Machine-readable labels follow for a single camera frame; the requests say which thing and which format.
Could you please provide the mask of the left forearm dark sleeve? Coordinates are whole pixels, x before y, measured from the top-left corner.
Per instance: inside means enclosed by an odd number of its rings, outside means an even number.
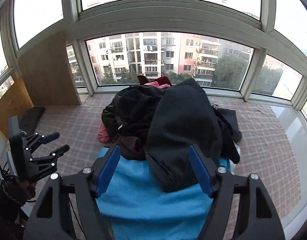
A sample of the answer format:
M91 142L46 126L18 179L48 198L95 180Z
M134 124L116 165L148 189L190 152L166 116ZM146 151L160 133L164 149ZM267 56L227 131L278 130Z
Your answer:
M0 184L0 239L23 239L24 228L16 224L26 196L19 184L1 181Z

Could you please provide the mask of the left hand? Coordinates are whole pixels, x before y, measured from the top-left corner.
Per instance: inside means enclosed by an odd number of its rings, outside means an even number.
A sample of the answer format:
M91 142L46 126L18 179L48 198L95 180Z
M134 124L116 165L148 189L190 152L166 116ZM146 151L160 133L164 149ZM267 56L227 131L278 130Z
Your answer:
M36 185L37 182L34 183L29 183L28 181L20 182L19 186L21 188L21 192L25 200L31 200L36 196Z

